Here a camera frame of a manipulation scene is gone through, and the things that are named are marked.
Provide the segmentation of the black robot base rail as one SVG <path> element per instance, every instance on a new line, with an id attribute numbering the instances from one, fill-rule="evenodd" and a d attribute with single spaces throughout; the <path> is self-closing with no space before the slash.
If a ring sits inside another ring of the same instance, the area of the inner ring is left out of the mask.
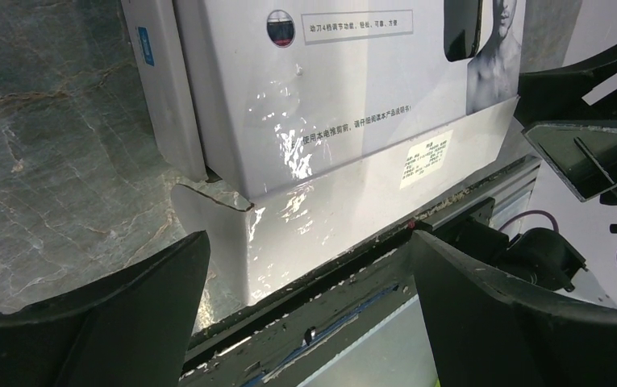
<path id="1" fill-rule="evenodd" d="M 416 230 L 456 234 L 524 207 L 540 162 L 525 156 L 196 332 L 182 386 L 432 386 L 436 369 L 408 264 Z"/>

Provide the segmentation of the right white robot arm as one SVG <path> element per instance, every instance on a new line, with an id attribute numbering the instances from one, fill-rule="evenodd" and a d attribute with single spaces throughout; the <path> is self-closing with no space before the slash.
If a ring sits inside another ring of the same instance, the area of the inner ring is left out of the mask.
<path id="1" fill-rule="evenodd" d="M 515 117 L 523 136 L 580 201 L 617 206 L 617 89 L 593 104 L 584 97 L 617 73 L 617 44 L 558 69 L 522 73 Z M 610 227 L 617 234 L 617 224 Z M 466 219 L 450 244 L 533 285 L 572 293 L 584 257 L 557 226 L 516 237 Z"/>

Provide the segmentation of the white clipper kit box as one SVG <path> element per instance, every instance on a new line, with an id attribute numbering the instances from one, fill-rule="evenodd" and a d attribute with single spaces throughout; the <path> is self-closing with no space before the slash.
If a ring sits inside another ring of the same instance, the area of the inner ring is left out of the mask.
<path id="1" fill-rule="evenodd" d="M 253 305 L 498 158 L 523 1 L 125 1 L 182 226 Z"/>

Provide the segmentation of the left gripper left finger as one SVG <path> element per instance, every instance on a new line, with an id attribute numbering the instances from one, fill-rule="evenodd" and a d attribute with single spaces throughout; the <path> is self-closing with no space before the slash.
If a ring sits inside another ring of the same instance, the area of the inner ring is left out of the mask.
<path id="1" fill-rule="evenodd" d="M 197 231 L 138 264 L 0 313 L 0 386 L 175 386 L 210 253 Z"/>

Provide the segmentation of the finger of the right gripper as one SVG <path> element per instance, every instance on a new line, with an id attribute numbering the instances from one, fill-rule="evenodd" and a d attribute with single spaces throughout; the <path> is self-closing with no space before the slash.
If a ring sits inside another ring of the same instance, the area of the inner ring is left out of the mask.
<path id="1" fill-rule="evenodd" d="M 543 121 L 523 135 L 579 201 L 617 188 L 617 120 Z"/>
<path id="2" fill-rule="evenodd" d="M 524 126 L 555 119 L 594 87 L 617 73 L 617 44 L 592 56 L 558 69 L 519 75 L 516 119 Z"/>

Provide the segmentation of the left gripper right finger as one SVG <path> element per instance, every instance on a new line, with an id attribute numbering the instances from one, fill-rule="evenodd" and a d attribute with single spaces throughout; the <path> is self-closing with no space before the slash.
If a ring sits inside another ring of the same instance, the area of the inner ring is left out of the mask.
<path id="1" fill-rule="evenodd" d="M 617 309 L 527 283 L 424 231 L 409 257 L 443 386 L 617 386 Z"/>

